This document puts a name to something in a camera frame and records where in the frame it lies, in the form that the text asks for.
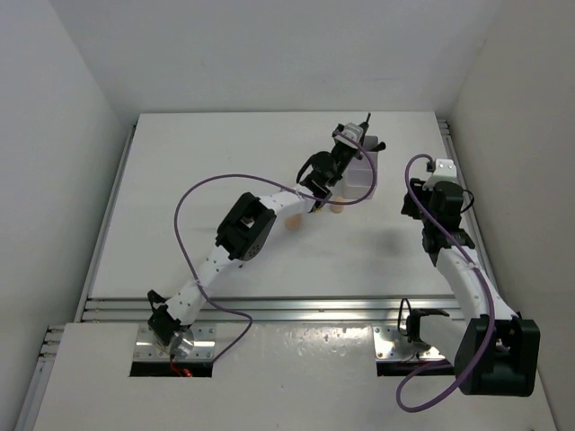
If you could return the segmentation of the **beige makeup sponge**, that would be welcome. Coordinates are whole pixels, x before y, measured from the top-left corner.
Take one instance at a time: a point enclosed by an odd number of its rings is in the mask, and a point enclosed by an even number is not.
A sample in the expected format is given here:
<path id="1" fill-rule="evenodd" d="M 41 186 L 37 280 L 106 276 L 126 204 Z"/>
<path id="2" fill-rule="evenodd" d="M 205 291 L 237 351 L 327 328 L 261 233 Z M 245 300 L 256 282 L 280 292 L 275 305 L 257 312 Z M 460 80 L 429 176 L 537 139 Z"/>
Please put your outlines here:
<path id="1" fill-rule="evenodd" d="M 293 215 L 289 217 L 286 222 L 286 228 L 292 231 L 297 231 L 301 228 L 303 223 L 303 218 L 301 215 Z"/>
<path id="2" fill-rule="evenodd" d="M 340 214 L 343 212 L 345 208 L 346 200 L 342 197 L 337 197 L 334 199 L 334 202 L 331 204 L 331 211 L 334 214 Z"/>

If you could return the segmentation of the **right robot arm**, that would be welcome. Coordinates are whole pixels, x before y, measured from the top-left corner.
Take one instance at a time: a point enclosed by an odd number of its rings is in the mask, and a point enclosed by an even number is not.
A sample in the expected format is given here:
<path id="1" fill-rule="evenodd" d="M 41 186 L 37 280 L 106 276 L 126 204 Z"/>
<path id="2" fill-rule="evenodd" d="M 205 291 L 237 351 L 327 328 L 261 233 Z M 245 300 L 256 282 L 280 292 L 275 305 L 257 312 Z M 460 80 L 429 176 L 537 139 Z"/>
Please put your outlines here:
<path id="1" fill-rule="evenodd" d="M 464 323 L 439 308 L 413 308 L 404 335 L 414 345 L 436 348 L 463 394 L 528 397 L 535 388 L 541 333 L 505 303 L 479 264 L 461 226 L 464 193 L 449 180 L 408 182 L 401 212 L 422 221 L 423 250 L 448 282 Z"/>

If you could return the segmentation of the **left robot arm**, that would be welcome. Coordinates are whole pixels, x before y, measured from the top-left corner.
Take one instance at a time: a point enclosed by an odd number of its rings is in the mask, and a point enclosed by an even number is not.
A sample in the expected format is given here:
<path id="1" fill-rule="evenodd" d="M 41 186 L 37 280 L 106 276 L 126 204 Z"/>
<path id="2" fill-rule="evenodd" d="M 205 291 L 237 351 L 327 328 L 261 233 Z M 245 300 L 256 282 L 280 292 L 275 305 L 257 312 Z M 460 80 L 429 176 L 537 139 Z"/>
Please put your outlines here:
<path id="1" fill-rule="evenodd" d="M 200 186 L 233 176 L 222 174 L 202 180 L 184 193 L 174 211 L 173 228 L 190 268 L 192 280 L 169 299 L 163 298 L 154 290 L 147 294 L 152 307 L 148 328 L 161 346 L 171 347 L 197 319 L 205 303 L 219 311 L 243 317 L 248 320 L 247 326 L 252 326 L 252 316 L 215 303 L 210 298 L 208 288 L 230 268 L 240 268 L 245 262 L 255 258 L 262 251 L 278 219 L 312 214 L 327 204 L 333 204 L 335 200 L 332 198 L 332 187 L 343 179 L 351 161 L 367 158 L 364 147 L 366 133 L 363 124 L 339 124 L 332 132 L 333 149 L 310 156 L 298 172 L 296 185 L 292 188 L 254 175 L 238 174 L 238 179 L 264 181 L 280 188 L 280 191 L 261 197 L 251 192 L 243 193 L 218 226 L 214 247 L 200 268 L 194 268 L 180 234 L 181 207 L 191 192 Z"/>

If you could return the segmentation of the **translucent white organizer box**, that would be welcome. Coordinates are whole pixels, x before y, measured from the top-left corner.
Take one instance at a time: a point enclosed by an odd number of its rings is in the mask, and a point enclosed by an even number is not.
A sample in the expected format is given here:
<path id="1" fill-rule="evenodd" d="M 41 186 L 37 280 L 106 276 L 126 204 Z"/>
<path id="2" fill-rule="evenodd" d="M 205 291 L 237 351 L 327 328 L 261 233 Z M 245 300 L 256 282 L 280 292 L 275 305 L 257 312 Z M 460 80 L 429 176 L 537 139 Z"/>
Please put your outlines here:
<path id="1" fill-rule="evenodd" d="M 378 171 L 378 151 L 375 148 L 380 144 L 377 136 L 368 135 L 364 139 L 364 147 L 372 160 L 375 169 L 366 156 L 361 154 L 362 158 L 354 158 L 347 170 L 344 172 L 341 180 L 341 196 L 347 200 L 356 200 L 363 197 L 372 185 L 373 172 Z"/>

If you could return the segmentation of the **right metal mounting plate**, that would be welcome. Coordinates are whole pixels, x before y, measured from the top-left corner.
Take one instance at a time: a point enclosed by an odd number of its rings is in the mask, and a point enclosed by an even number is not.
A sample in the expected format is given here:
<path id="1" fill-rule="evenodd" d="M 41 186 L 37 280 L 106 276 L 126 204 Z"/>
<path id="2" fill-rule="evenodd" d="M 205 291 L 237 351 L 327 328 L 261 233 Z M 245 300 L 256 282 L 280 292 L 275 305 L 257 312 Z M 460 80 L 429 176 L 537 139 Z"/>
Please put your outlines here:
<path id="1" fill-rule="evenodd" d="M 373 325 L 372 336 L 375 358 L 380 363 L 414 363 L 444 359 L 434 347 L 409 343 L 394 325 Z"/>

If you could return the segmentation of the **metal mounting plate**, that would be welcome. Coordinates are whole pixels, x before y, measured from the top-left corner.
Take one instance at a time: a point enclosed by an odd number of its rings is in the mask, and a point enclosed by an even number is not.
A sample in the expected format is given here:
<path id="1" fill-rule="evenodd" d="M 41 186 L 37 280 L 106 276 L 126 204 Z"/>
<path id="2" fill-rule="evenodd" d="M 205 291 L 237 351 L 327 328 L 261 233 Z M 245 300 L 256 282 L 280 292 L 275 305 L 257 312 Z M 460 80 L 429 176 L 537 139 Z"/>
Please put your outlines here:
<path id="1" fill-rule="evenodd" d="M 394 325 L 373 325 L 372 336 L 375 358 L 380 363 L 414 363 L 444 359 L 434 347 L 409 343 Z"/>
<path id="2" fill-rule="evenodd" d="M 209 325 L 195 324 L 179 332 L 168 344 L 160 343 L 156 335 L 143 323 L 139 326 L 133 350 L 135 362 L 167 363 L 208 362 L 215 357 L 216 329 Z"/>

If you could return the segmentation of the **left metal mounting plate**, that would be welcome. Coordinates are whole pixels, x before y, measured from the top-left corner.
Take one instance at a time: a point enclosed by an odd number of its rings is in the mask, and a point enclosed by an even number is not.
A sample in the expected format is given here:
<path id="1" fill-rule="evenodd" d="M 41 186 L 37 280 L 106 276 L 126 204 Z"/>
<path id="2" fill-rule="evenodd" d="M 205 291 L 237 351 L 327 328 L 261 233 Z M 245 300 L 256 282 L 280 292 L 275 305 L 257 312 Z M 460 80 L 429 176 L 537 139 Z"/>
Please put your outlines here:
<path id="1" fill-rule="evenodd" d="M 195 324 L 179 332 L 168 344 L 160 343 L 156 335 L 143 323 L 139 326 L 133 350 L 135 362 L 167 363 L 208 362 L 215 357 L 216 329 L 209 325 Z"/>

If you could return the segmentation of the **aluminium rail frame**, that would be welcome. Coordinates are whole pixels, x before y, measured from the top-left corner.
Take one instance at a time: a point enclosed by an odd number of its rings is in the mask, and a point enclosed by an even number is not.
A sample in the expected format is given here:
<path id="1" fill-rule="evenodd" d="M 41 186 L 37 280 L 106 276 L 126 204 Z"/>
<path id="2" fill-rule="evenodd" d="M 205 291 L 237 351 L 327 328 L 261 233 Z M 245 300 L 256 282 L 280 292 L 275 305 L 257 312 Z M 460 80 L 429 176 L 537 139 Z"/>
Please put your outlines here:
<path id="1" fill-rule="evenodd" d="M 123 157 L 113 206 L 75 320 L 33 390 L 30 430 L 510 430 L 510 401 L 451 395 L 419 414 L 395 403 L 396 378 L 377 373 L 374 342 L 402 296 L 457 305 L 420 245 L 420 226 L 400 215 L 403 168 L 417 153 L 446 149 L 430 112 L 378 112 L 371 132 L 379 186 L 341 215 L 322 211 L 298 232 L 277 225 L 263 253 L 221 285 L 237 318 L 207 310 L 223 347 L 243 340 L 209 378 L 134 377 L 131 366 L 155 287 L 172 295 L 187 278 L 173 237 L 180 195 L 204 178 L 181 212 L 191 257 L 203 259 L 228 208 L 266 185 L 223 180 L 247 172 L 291 182 L 309 154 L 330 149 L 340 122 L 358 113 L 144 114 Z"/>

